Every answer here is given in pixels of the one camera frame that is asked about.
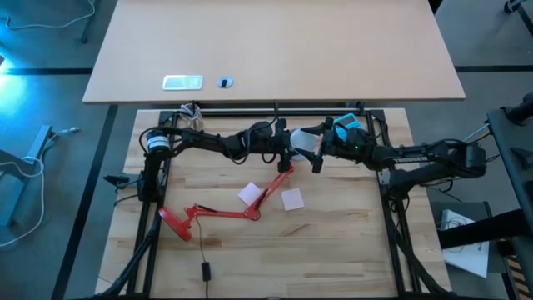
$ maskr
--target sticky note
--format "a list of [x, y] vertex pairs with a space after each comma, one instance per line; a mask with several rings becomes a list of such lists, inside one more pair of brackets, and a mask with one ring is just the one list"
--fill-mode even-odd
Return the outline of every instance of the sticky note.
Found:
[[283, 200], [283, 206], [286, 211], [304, 207], [300, 188], [281, 192], [281, 199]]
[[261, 192], [259, 187], [250, 182], [239, 192], [238, 196], [247, 206], [250, 206], [261, 195]]

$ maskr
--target plug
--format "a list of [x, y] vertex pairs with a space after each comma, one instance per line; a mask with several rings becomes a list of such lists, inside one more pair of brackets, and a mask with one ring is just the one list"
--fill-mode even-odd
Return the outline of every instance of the plug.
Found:
[[209, 262], [202, 262], [202, 280], [208, 282], [211, 280], [211, 267]]

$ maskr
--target white paper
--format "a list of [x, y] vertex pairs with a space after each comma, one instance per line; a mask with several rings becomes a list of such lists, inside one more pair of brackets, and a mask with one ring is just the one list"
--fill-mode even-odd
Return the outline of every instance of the white paper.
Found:
[[250, 182], [239, 192], [238, 196], [247, 206], [250, 206], [261, 195], [261, 192], [262, 190], [259, 187]]
[[286, 211], [304, 207], [300, 188], [281, 192], [281, 199], [283, 199], [283, 206]]
[[[442, 212], [441, 229], [450, 229], [474, 221], [446, 209]], [[489, 263], [489, 242], [453, 247], [442, 251], [444, 261], [452, 266], [486, 278]]]

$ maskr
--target wooden table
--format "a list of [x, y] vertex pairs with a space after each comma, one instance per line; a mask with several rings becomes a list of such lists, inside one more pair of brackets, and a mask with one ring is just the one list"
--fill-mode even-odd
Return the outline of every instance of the wooden table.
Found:
[[[166, 75], [203, 88], [164, 91]], [[119, 0], [83, 101], [464, 97], [427, 0]]]
[[[160, 111], [139, 111], [133, 128], [124, 172], [143, 166], [138, 135], [157, 124]], [[386, 109], [391, 142], [412, 144], [404, 109]], [[233, 134], [258, 119], [206, 117], [211, 133]], [[323, 117], [288, 117], [288, 127], [317, 125]], [[362, 165], [324, 157], [320, 174], [308, 162], [295, 162], [296, 171], [281, 190], [300, 188], [305, 207], [286, 212], [279, 192], [261, 207], [256, 222], [222, 217], [200, 217], [206, 259], [212, 265], [209, 294], [213, 298], [365, 297], [396, 295], [389, 246], [376, 174]], [[211, 208], [243, 210], [238, 192], [249, 182], [264, 187], [276, 176], [275, 164], [251, 155], [234, 165], [221, 154], [188, 149], [172, 159], [165, 204], [182, 218], [193, 203]], [[119, 197], [133, 194], [126, 190]], [[410, 192], [407, 211], [413, 248], [429, 273], [445, 288], [450, 282], [441, 256], [435, 224], [425, 189]], [[132, 255], [141, 203], [118, 204], [112, 219], [97, 293], [109, 286]], [[198, 226], [193, 239], [183, 242], [162, 224], [152, 284], [155, 298], [202, 298]], [[144, 265], [139, 272], [142, 285]]]

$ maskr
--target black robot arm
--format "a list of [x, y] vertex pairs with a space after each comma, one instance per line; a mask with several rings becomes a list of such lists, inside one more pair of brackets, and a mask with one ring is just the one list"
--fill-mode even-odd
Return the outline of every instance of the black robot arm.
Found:
[[[234, 135], [222, 137], [191, 128], [152, 127], [145, 130], [147, 149], [145, 150], [144, 168], [137, 180], [139, 200], [156, 202], [162, 195], [158, 181], [162, 162], [173, 158], [188, 148], [199, 148], [220, 153], [236, 164], [242, 164], [252, 153], [280, 156], [278, 172], [287, 172], [291, 166], [290, 136], [286, 130], [286, 120], [276, 122], [275, 132], [271, 122], [257, 122], [250, 128]], [[179, 137], [175, 147], [171, 147], [170, 136]]]
[[[386, 195], [391, 198], [406, 198], [418, 184], [451, 177], [477, 178], [485, 174], [486, 153], [477, 143], [443, 139], [432, 144], [393, 148], [379, 145], [377, 138], [360, 128], [344, 128], [346, 141], [342, 140], [335, 126], [327, 117], [319, 126], [302, 128], [304, 132], [322, 135], [321, 144], [318, 153], [295, 150], [311, 161], [314, 173], [321, 171], [324, 155], [363, 163], [371, 170], [385, 170], [381, 173], [381, 182], [387, 184]], [[411, 171], [389, 170], [399, 163], [418, 162], [430, 164]]]

